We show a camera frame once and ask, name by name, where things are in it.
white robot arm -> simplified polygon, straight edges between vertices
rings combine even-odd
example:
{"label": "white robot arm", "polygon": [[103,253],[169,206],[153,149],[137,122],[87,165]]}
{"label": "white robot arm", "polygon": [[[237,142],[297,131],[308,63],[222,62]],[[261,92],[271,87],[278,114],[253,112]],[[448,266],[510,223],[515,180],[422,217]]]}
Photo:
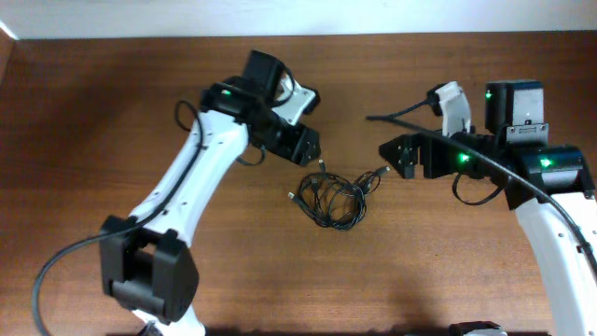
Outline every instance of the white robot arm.
{"label": "white robot arm", "polygon": [[[543,87],[534,80],[487,84],[485,128],[494,135],[474,134],[465,94],[456,82],[441,84],[416,106],[431,105],[443,117],[439,133],[405,134],[380,146],[380,154],[404,178],[414,177],[421,162],[426,178],[458,173],[472,178],[490,177],[498,190],[469,205],[480,205],[504,190],[535,253],[558,335],[597,334],[597,202],[588,165],[575,147],[548,147],[548,124],[543,121]],[[395,116],[368,119],[395,122]],[[443,140],[451,139],[451,145]],[[520,182],[477,160],[464,148],[505,165],[522,179],[551,196],[574,223]],[[452,191],[456,191],[458,178]],[[495,324],[473,322],[454,325],[451,336],[506,335]]]}
{"label": "white robot arm", "polygon": [[[205,334],[191,305],[199,275],[188,252],[201,213],[249,143],[300,165],[318,158],[317,132],[298,124],[318,102],[317,91],[301,87],[283,64],[253,51],[243,77],[205,93],[183,148],[129,219],[105,222],[102,232],[111,232],[150,218],[138,231],[100,242],[105,294],[144,320],[148,334]],[[147,245],[156,246],[153,255]]]}

wood grain surface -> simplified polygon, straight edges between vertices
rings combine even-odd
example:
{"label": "wood grain surface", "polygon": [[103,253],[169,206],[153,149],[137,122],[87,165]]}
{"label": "wood grain surface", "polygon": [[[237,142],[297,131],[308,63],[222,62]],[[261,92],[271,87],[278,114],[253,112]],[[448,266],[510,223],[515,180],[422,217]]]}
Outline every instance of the wood grain surface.
{"label": "wood grain surface", "polygon": [[[187,136],[175,101],[240,74],[250,49],[319,90],[322,103],[303,121],[321,134],[328,171],[349,179],[385,165],[378,145],[406,132],[365,115],[412,105],[449,80],[464,87],[479,129],[486,81],[542,80],[550,142],[578,145],[597,169],[592,32],[18,41],[0,90],[1,334],[35,334],[39,268],[145,198]],[[440,125],[429,110],[405,118]],[[324,230],[286,197],[317,169],[274,156],[229,169],[192,246],[201,275],[193,304],[208,327],[364,332],[492,320],[553,331],[533,251],[504,196],[465,206],[449,176],[392,172],[363,222]],[[468,199],[491,190],[462,185]],[[102,294],[97,246],[50,271],[42,310],[56,335],[142,327]]]}
{"label": "wood grain surface", "polygon": [[12,52],[12,38],[0,29],[0,85],[4,79],[4,72],[7,69],[8,59]]}

black bracket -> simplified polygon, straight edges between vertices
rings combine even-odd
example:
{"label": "black bracket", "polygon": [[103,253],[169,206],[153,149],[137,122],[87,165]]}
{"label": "black bracket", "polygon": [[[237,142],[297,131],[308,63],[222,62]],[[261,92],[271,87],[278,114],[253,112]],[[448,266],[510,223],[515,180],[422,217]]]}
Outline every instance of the black bracket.
{"label": "black bracket", "polygon": [[301,123],[283,130],[280,140],[270,147],[271,153],[287,159],[295,164],[304,166],[319,158],[319,133]]}
{"label": "black bracket", "polygon": [[[132,228],[136,218],[110,216],[101,233]],[[193,301],[199,273],[185,242],[174,230],[135,230],[100,242],[104,294],[126,309],[139,309],[161,323],[178,321]],[[144,250],[153,245],[155,251]]]}
{"label": "black bracket", "polygon": [[455,155],[453,153],[451,147],[421,133],[400,135],[380,146],[380,155],[407,179],[414,178],[414,166],[419,161],[423,165],[425,178],[455,173],[457,167],[451,160],[451,155]]}

black wire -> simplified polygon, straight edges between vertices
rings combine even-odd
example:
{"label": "black wire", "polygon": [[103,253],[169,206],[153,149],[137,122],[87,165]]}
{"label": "black wire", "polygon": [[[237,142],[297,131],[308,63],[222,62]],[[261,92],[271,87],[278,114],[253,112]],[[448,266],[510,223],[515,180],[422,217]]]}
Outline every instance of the black wire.
{"label": "black wire", "polygon": [[[353,183],[346,178],[336,174],[312,173],[306,175],[298,186],[298,195],[294,196],[296,202],[302,211],[312,219],[315,224],[322,228],[333,228],[340,231],[351,229],[356,223],[365,218],[367,212],[367,195],[377,189],[382,182],[379,172],[366,172],[359,176]],[[312,202],[307,202],[304,198],[305,193],[312,192]],[[351,211],[345,213],[340,218],[334,218],[334,202],[339,195],[350,199]]]}
{"label": "black wire", "polygon": [[499,150],[499,146],[500,146],[500,136],[502,135],[502,132],[507,128],[507,123],[503,123],[500,125],[500,127],[497,128],[497,132],[495,133],[495,137],[493,138],[493,155],[497,156],[499,155],[499,153],[497,152]]}
{"label": "black wire", "polygon": [[592,271],[593,278],[595,281],[597,281],[597,259],[595,259],[595,255],[593,254],[593,250],[592,250],[590,243],[585,239],[584,235],[582,234],[582,231],[577,226],[577,224],[574,222],[574,220],[570,217],[570,215],[566,212],[566,210],[556,200],[554,200],[551,196],[547,195],[547,193],[545,191],[541,190],[540,188],[535,186],[533,183],[522,178],[520,175],[507,169],[505,166],[503,166],[499,162],[494,161],[493,159],[477,152],[472,147],[461,144],[453,139],[450,139],[447,136],[443,136],[439,133],[432,132],[432,131],[427,130],[421,126],[417,126],[417,125],[411,124],[409,122],[406,122],[406,121],[403,121],[400,119],[388,118],[387,116],[368,116],[367,120],[387,121],[387,122],[393,123],[395,125],[402,126],[404,128],[408,128],[415,132],[423,133],[426,136],[434,138],[434,139],[438,140],[439,142],[442,142],[448,146],[456,147],[456,148],[462,150],[463,152],[466,152],[467,155],[475,157],[477,160],[480,160],[480,161],[484,162],[485,164],[492,166],[492,168],[494,168],[495,170],[499,171],[500,173],[502,173],[504,175],[507,175],[509,178],[520,183],[523,187],[530,190],[538,198],[542,199],[543,201],[546,201],[547,203],[550,203],[556,209],[556,211],[558,211],[560,213],[560,215],[562,215],[564,222],[568,226],[568,229],[575,236],[575,239],[578,242],[579,251],[582,251],[585,254],[585,257],[587,258],[587,262]]}
{"label": "black wire", "polygon": [[502,187],[497,187],[496,190],[494,190],[489,196],[485,197],[484,199],[477,201],[477,202],[469,202],[469,201],[464,201],[462,198],[460,198],[460,195],[458,194],[458,181],[460,181],[460,177],[462,176],[462,174],[458,174],[456,176],[456,178],[454,178],[454,183],[451,184],[451,193],[454,194],[454,197],[456,197],[456,199],[466,205],[484,205],[487,202],[491,201],[492,199],[494,199],[497,195],[500,194],[500,192],[502,192],[502,190],[504,190],[504,188]]}
{"label": "black wire", "polygon": [[255,162],[255,163],[252,163],[252,162],[249,162],[249,161],[245,161],[241,157],[238,157],[238,158],[236,158],[236,162],[238,162],[238,163],[240,163],[242,165],[245,165],[245,166],[258,166],[258,165],[260,165],[265,160],[265,155],[266,155],[267,151],[265,149],[265,146],[261,146],[261,148],[259,150],[261,150],[261,158],[259,159],[259,161]]}
{"label": "black wire", "polygon": [[193,116],[195,117],[195,120],[197,121],[197,124],[199,125],[199,130],[200,130],[200,136],[199,136],[199,141],[198,141],[198,144],[197,144],[197,149],[195,150],[195,153],[191,157],[190,161],[188,162],[187,167],[185,167],[185,170],[183,171],[183,173],[178,177],[178,180],[174,184],[173,188],[168,192],[168,195],[166,195],[166,197],[164,198],[164,200],[160,204],[158,204],[158,206],[156,206],[156,208],[153,210],[153,212],[149,216],[147,216],[146,218],[144,218],[144,219],[136,222],[133,227],[125,229],[125,230],[122,230],[122,231],[116,231],[116,232],[98,234],[96,236],[92,236],[90,238],[83,239],[81,241],[73,243],[73,244],[71,244],[71,245],[69,245],[69,246],[61,249],[60,251],[58,251],[56,254],[54,254],[44,264],[44,266],[39,271],[39,274],[35,278],[35,283],[34,283],[33,293],[32,293],[32,298],[31,298],[32,311],[33,311],[35,326],[37,327],[37,330],[42,335],[44,335],[44,336],[51,335],[49,333],[48,328],[44,324],[44,321],[43,321],[43,319],[41,317],[40,307],[39,307],[39,293],[40,293],[40,290],[41,290],[41,285],[42,285],[42,283],[44,281],[44,277],[46,276],[46,273],[49,271],[49,269],[60,258],[66,256],[67,254],[69,254],[71,252],[74,252],[74,251],[78,250],[81,247],[85,247],[87,245],[98,243],[98,242],[101,242],[102,240],[109,239],[109,238],[112,238],[112,237],[117,237],[117,236],[120,236],[120,235],[123,235],[123,234],[131,233],[133,231],[137,231],[137,230],[143,228],[145,226],[145,224],[149,223],[153,218],[155,218],[157,215],[159,215],[162,210],[164,210],[164,208],[166,207],[166,205],[170,202],[170,200],[172,199],[172,197],[178,191],[178,188],[180,188],[180,185],[185,180],[185,177],[187,177],[188,172],[190,171],[190,169],[192,168],[193,164],[195,163],[195,161],[199,157],[199,154],[201,153],[201,149],[203,147],[203,125],[201,124],[201,120],[199,119],[199,114],[198,114],[197,108],[192,103],[190,103],[188,101],[181,100],[181,101],[178,101],[176,103],[176,106],[174,108],[174,114],[176,116],[178,116],[178,110],[180,109],[180,107],[182,105],[187,106],[191,110],[191,112],[193,113]]}
{"label": "black wire", "polygon": [[416,110],[417,108],[419,108],[419,107],[421,107],[423,105],[428,105],[428,104],[429,104],[429,100],[425,99],[425,100],[423,100],[423,101],[421,101],[421,102],[419,102],[419,103],[417,103],[417,104],[415,104],[415,105],[413,105],[413,106],[411,106],[409,108],[403,109],[400,112],[392,113],[392,114],[388,115],[387,117],[388,118],[398,118],[400,116],[404,116],[405,114]]}

white wall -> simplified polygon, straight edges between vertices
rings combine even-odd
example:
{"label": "white wall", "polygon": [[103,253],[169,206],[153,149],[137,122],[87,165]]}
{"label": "white wall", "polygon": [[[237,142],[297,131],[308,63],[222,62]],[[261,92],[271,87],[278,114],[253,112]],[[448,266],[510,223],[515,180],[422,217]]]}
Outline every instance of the white wall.
{"label": "white wall", "polygon": [[597,29],[597,0],[0,0],[18,38]]}

